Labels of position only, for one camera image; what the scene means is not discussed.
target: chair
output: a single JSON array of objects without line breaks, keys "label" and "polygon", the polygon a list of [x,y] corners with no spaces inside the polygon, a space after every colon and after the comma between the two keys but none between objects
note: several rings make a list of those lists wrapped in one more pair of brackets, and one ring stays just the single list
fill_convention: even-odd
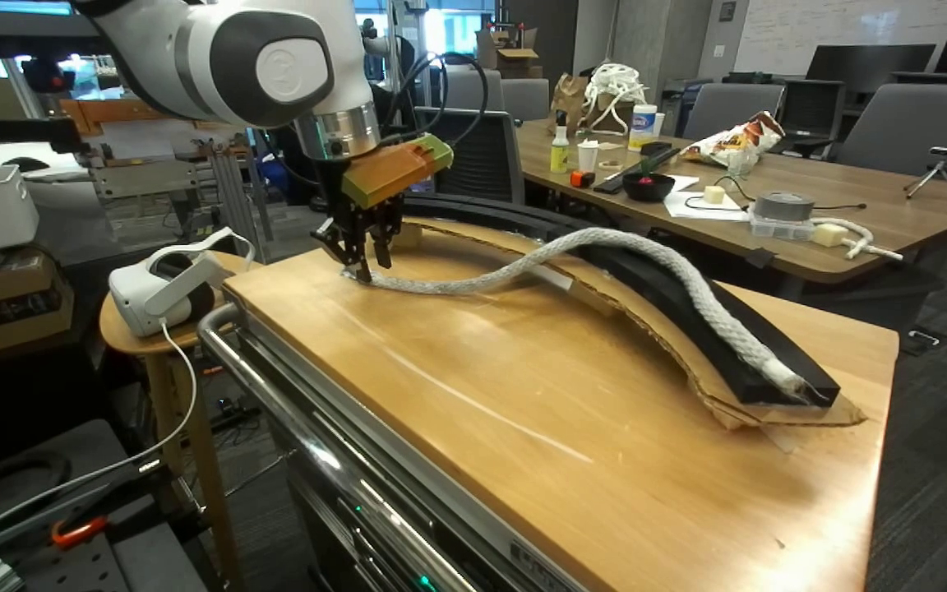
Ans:
[{"label": "chair", "polygon": [[843,127],[846,85],[843,78],[789,78],[782,85],[780,123],[786,139],[775,150],[829,154]]},{"label": "chair", "polygon": [[[446,108],[480,108],[482,89],[472,65],[435,68],[427,107],[441,107],[443,77],[446,77],[446,103],[443,103]],[[485,84],[485,108],[502,108],[500,68],[482,68],[482,84]]]},{"label": "chair", "polygon": [[947,73],[893,73],[893,84],[934,84],[934,85],[947,85]]},{"label": "chair", "polygon": [[712,131],[733,127],[755,111],[775,111],[782,103],[782,85],[700,85],[694,111],[683,125],[683,139],[708,139]]},{"label": "chair", "polygon": [[[413,116],[435,123],[436,108],[417,108]],[[427,127],[452,144],[452,165],[435,179],[435,194],[526,204],[509,111],[485,108],[470,127],[472,119],[477,108],[443,108]]]},{"label": "chair", "polygon": [[548,119],[548,78],[500,78],[500,103],[516,123]]},{"label": "chair", "polygon": [[880,85],[846,136],[835,161],[925,173],[947,149],[947,85]]}]

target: table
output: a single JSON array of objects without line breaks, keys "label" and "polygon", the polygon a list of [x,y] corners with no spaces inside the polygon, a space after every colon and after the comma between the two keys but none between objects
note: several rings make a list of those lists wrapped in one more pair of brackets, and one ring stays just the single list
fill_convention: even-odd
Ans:
[{"label": "table", "polygon": [[[212,255],[212,260],[227,272],[240,272],[246,267],[257,267],[257,262],[246,262],[246,260],[230,257],[230,255]],[[192,390],[188,369],[182,365],[182,358],[172,348],[172,341],[162,338],[162,336],[136,338],[112,296],[102,301],[98,328],[102,328],[102,338],[104,338],[107,348],[140,363],[146,377],[148,377],[150,411],[154,411],[154,430],[156,430],[156,438],[172,435],[173,424],[184,418],[188,390]],[[193,324],[173,325],[172,338],[182,348],[198,344]],[[230,588],[242,588],[240,558],[237,558],[237,536],[234,536],[230,507],[227,507],[227,496],[223,496],[223,481],[219,481],[219,468],[217,468],[217,453],[212,453],[212,442],[211,442],[211,422],[206,422],[203,405],[193,409],[193,415],[192,415],[188,428],[182,430],[182,438],[173,438],[162,451],[165,465],[173,473],[184,473],[188,445],[192,445],[192,457],[193,457],[193,468],[198,468],[199,495],[203,495],[203,502],[206,502],[206,523],[211,523],[211,533],[212,533],[212,554],[217,554],[219,578]]]},{"label": "table", "polygon": [[[854,257],[846,260],[843,251],[826,251],[813,245],[792,245],[780,237],[755,237],[746,224],[720,224],[720,222],[674,222],[663,204],[635,204],[626,194],[599,194],[585,188],[572,188],[564,173],[548,170],[548,127],[546,123],[526,123],[516,131],[519,168],[526,181],[559,190],[572,202],[585,202],[630,222],[650,224],[656,232],[697,239],[703,248],[749,257],[755,251],[772,255],[772,267],[794,284],[850,284],[883,262],[883,257]],[[617,149],[602,150],[602,173],[635,165],[638,157]],[[674,173],[720,179],[717,168],[703,165],[674,165]],[[817,208],[835,204],[869,204],[865,210],[832,210],[835,216],[847,216],[876,233],[876,239],[886,251],[913,255],[947,237],[947,183],[934,181],[913,202],[904,198],[904,183],[913,181],[906,173],[847,168],[835,161],[805,161],[766,154],[766,161],[743,181],[746,194],[775,194],[792,190],[798,198],[815,202]]]},{"label": "table", "polygon": [[[401,275],[485,267],[446,237],[393,255]],[[886,328],[733,291],[869,422],[722,430],[661,348],[546,284],[401,296],[302,255],[227,292],[344,387],[331,405],[364,409],[589,588],[865,588],[897,358]]]}]

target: black chair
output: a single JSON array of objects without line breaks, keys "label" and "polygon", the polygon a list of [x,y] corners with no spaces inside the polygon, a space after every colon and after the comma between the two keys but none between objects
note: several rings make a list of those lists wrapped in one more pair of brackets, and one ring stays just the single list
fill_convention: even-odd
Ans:
[{"label": "black chair", "polygon": [[947,85],[880,85],[835,161],[901,173],[947,173],[936,168],[947,165]]},{"label": "black chair", "polygon": [[435,179],[435,194],[526,204],[509,111],[485,108],[477,116],[477,108],[436,111],[421,107],[413,119],[452,144],[452,165]]},{"label": "black chair", "polygon": [[780,125],[786,139],[772,150],[829,154],[843,127],[843,78],[789,78],[782,89]]},{"label": "black chair", "polygon": [[947,73],[893,73],[891,84],[947,85]]}]

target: cable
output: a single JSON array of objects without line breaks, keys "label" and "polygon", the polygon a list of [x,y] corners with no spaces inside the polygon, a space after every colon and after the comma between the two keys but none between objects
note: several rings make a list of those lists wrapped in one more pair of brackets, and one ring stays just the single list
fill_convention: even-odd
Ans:
[{"label": "cable", "polygon": [[253,481],[267,477],[274,468],[278,468],[281,461],[290,461],[291,453],[300,453],[300,447],[274,457],[267,468],[253,472],[246,481],[234,484],[230,491],[223,491],[223,496],[234,496],[240,491],[246,491]]},{"label": "cable", "polygon": [[198,371],[193,371],[188,352],[173,341],[173,336],[172,336],[172,328],[167,328],[167,318],[162,318],[156,328],[162,328],[162,336],[167,338],[167,344],[177,352],[177,358],[184,363],[184,371],[188,371],[188,409],[184,409],[182,422],[173,424],[173,430],[165,435],[156,445],[132,453],[132,457],[123,457],[123,461],[104,465],[104,468],[98,468],[98,472],[79,473],[79,477],[72,477],[72,481],[67,481],[67,484],[57,484],[57,487],[49,487],[49,491],[44,491],[44,495],[35,495],[35,496],[30,496],[30,500],[19,500],[19,502],[6,507],[6,509],[0,513],[0,523],[12,520],[15,513],[24,513],[24,509],[30,509],[30,507],[35,507],[35,502],[44,502],[44,500],[49,500],[49,496],[57,496],[57,495],[76,491],[76,487],[82,487],[82,484],[87,484],[87,481],[98,481],[98,477],[104,477],[104,473],[114,473],[114,472],[123,472],[123,468],[132,468],[136,461],[146,461],[146,457],[156,453],[162,447],[167,447],[167,445],[188,428],[188,422],[192,422],[192,415],[193,415],[193,409],[198,409],[198,398],[199,398]]},{"label": "cable", "polygon": [[452,64],[463,64],[477,73],[480,78],[480,107],[477,107],[477,116],[470,119],[470,125],[463,131],[457,131],[446,144],[457,149],[480,123],[482,123],[482,111],[485,111],[485,77],[482,77],[482,65],[477,59],[463,59],[463,56],[449,56]]},{"label": "cable", "polygon": [[564,251],[589,248],[589,245],[638,251],[638,255],[650,257],[655,262],[661,262],[663,271],[669,271],[683,284],[700,318],[749,369],[755,369],[769,384],[775,384],[792,401],[809,401],[805,390],[813,384],[802,374],[794,374],[782,358],[775,358],[735,316],[730,316],[725,307],[717,302],[711,284],[700,275],[700,271],[691,260],[683,260],[676,251],[669,251],[656,239],[638,237],[638,233],[607,232],[607,226],[585,226],[585,232],[562,233],[562,237],[542,245],[539,251],[530,251],[530,255],[516,257],[513,262],[506,262],[492,272],[472,275],[472,279],[424,284],[424,279],[401,279],[401,275],[372,275],[372,287],[399,291],[399,292],[421,292],[421,296],[485,292],[485,291],[500,291],[500,287],[513,284],[521,272],[531,272],[537,267],[542,267],[546,260],[552,260]]},{"label": "cable", "polygon": [[809,226],[843,226],[846,233],[858,233],[858,237],[843,237],[838,245],[846,245],[846,260],[854,260],[858,255],[877,255],[877,257],[891,257],[891,260],[904,260],[897,251],[877,248],[876,233],[854,222],[846,216],[809,216]]},{"label": "cable", "polygon": [[865,202],[850,202],[850,204],[815,204],[813,210],[869,210]]}]

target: paper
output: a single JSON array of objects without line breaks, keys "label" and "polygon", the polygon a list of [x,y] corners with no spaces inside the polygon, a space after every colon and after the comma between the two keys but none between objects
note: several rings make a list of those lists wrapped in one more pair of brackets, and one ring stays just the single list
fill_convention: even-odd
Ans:
[{"label": "paper", "polygon": [[746,222],[749,210],[743,210],[730,194],[720,202],[708,202],[700,188],[694,188],[697,179],[674,179],[674,190],[663,198],[663,208],[669,216],[688,222]]}]

